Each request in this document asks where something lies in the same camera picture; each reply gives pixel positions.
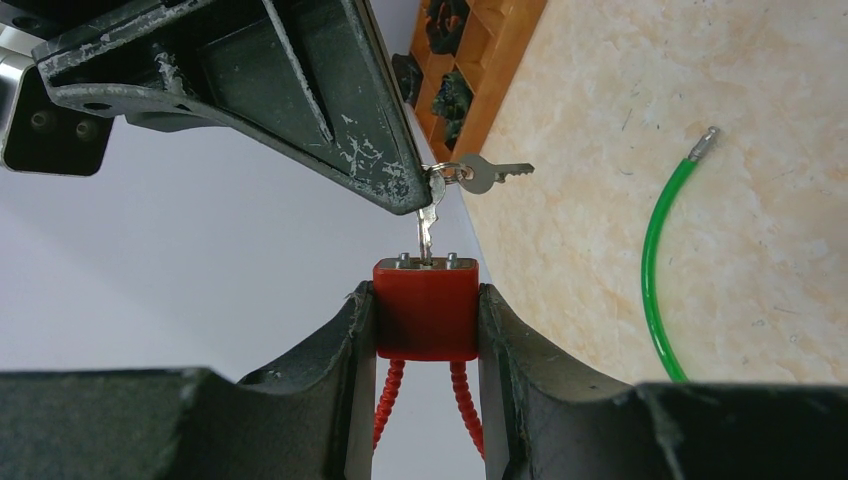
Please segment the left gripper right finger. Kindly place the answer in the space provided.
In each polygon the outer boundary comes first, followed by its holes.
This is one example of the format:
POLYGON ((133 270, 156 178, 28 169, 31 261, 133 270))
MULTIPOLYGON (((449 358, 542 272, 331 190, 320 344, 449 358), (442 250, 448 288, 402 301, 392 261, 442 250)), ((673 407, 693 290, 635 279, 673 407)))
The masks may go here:
POLYGON ((485 284, 479 391, 490 479, 843 479, 843 386, 629 385, 572 357, 485 284))

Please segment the red cable padlock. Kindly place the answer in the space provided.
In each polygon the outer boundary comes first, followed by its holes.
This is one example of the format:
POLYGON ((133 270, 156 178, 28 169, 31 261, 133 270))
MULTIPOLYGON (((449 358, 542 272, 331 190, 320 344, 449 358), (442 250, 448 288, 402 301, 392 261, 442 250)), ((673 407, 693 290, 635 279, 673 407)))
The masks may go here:
POLYGON ((476 259, 455 253, 429 261, 404 253, 375 265, 376 350, 389 367, 375 411, 374 445, 388 424, 405 365, 445 362, 462 422, 478 453, 485 455, 467 372, 479 354, 479 269, 476 259))

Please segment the silver key pair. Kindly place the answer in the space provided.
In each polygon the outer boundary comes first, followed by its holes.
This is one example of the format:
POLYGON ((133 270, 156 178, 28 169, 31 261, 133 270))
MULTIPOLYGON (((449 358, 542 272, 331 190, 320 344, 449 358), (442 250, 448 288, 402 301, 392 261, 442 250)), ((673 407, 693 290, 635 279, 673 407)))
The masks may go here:
POLYGON ((535 172, 530 163, 494 164, 480 154, 464 154, 458 162, 441 162, 424 165, 425 185, 430 190, 431 202, 416 212, 419 255, 424 265, 432 265, 432 227, 438 221, 437 209, 446 195, 447 187, 460 185, 467 193, 483 195, 496 183, 504 183, 509 176, 529 175, 535 172))

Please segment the green cable lock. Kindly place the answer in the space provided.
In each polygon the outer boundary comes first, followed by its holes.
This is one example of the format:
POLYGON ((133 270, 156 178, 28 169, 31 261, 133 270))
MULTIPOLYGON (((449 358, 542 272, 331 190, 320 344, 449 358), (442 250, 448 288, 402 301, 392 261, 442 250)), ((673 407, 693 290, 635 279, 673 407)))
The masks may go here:
POLYGON ((663 322, 658 289, 659 249, 665 223, 678 195, 688 183, 700 161, 712 149, 720 134, 719 127, 709 126, 688 155, 678 163, 656 200, 643 240, 640 262, 643 312, 657 358, 669 379, 674 383, 685 383, 689 381, 689 378, 676 356, 663 322))

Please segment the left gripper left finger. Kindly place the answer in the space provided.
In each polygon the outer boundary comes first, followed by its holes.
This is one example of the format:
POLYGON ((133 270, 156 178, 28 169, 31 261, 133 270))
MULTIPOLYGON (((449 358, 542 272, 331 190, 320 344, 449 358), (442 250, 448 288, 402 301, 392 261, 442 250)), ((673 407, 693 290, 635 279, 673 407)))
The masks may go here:
POLYGON ((376 301, 364 281, 282 356, 202 367, 5 372, 5 479, 367 479, 376 301))

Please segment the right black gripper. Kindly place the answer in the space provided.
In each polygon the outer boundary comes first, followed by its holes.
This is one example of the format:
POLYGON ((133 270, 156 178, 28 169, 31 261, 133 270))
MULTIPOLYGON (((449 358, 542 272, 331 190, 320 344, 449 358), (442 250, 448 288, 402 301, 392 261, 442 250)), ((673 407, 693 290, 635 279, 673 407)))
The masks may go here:
POLYGON ((116 8, 114 1, 1 3, 1 165, 87 177, 103 163, 114 120, 53 103, 31 50, 116 8))

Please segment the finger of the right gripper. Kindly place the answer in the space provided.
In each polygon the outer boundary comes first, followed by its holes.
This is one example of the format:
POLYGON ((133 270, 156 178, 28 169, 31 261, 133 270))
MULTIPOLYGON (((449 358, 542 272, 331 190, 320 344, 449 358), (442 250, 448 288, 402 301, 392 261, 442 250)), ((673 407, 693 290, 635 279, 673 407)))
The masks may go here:
POLYGON ((124 1, 33 56, 62 107, 228 127, 396 215, 431 200, 366 1, 124 1))

